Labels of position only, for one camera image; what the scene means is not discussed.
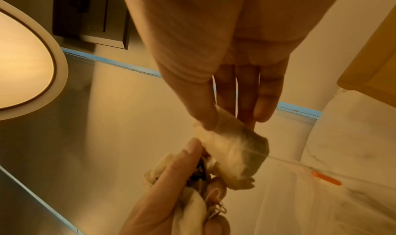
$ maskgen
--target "hand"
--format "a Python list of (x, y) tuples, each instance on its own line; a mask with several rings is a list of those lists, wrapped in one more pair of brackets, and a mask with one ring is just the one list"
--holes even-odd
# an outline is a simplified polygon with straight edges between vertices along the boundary
[(165, 81), (214, 128), (217, 104), (250, 129), (276, 109), (289, 55), (335, 0), (125, 0)]
[[(195, 171), (203, 147), (193, 138), (185, 150), (177, 154), (154, 186), (132, 209), (120, 231), (120, 235), (170, 235), (173, 209), (186, 182)], [(220, 202), (226, 194), (226, 186), (220, 178), (211, 180), (207, 187), (212, 192), (209, 199)], [(230, 235), (230, 225), (223, 216), (209, 220), (204, 227), (205, 235)]]

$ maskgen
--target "finger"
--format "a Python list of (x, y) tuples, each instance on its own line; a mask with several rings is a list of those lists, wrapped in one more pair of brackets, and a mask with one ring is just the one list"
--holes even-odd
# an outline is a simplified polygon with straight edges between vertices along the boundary
[(189, 114), (200, 121), (205, 129), (214, 129), (217, 121), (217, 110), (214, 105), (212, 75), (207, 74), (206, 79), (200, 78), (189, 81), (175, 75), (161, 64), (158, 64), (158, 67), (162, 77), (175, 91)]
[(230, 235), (231, 227), (227, 219), (223, 216), (217, 216), (210, 219), (205, 224), (205, 235)]
[(259, 67), (245, 65), (236, 67), (238, 81), (238, 119), (250, 130), (254, 130), (256, 120), (253, 111), (257, 101), (259, 85)]
[(202, 153), (201, 141), (193, 138), (186, 148), (175, 155), (165, 171), (147, 194), (148, 204), (158, 211), (169, 213), (173, 210), (177, 199), (187, 180), (195, 171)]
[(235, 116), (236, 81), (233, 65), (221, 65), (215, 72), (217, 105)]
[(219, 203), (227, 194), (227, 184), (220, 177), (213, 178), (207, 186), (208, 199), (213, 203)]
[(253, 113), (256, 121), (268, 121), (278, 106), (288, 62), (289, 58), (286, 58), (277, 64), (260, 67), (258, 98)]

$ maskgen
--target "round mirror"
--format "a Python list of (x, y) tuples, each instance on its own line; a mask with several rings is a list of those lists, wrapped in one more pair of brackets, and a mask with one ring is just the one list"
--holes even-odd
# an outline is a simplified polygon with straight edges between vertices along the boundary
[(67, 80), (65, 56), (37, 22), (0, 0), (0, 120), (51, 102)]

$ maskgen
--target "beige wall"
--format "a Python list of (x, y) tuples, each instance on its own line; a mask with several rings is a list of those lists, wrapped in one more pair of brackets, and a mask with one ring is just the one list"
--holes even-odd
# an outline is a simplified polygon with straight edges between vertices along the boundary
[[(52, 0), (5, 1), (51, 31)], [(292, 54), (281, 100), (322, 110), (338, 88), (338, 77), (395, 3), (396, 0), (338, 0)], [(62, 47), (156, 69), (133, 28), (131, 35), (128, 50), (56, 39)]]

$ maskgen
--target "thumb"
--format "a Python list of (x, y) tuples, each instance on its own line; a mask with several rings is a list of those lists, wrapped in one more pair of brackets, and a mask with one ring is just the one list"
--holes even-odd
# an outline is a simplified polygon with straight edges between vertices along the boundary
[(175, 155), (165, 171), (151, 188), (150, 204), (162, 211), (172, 211), (187, 180), (195, 171), (202, 154), (202, 143), (192, 138), (179, 154)]

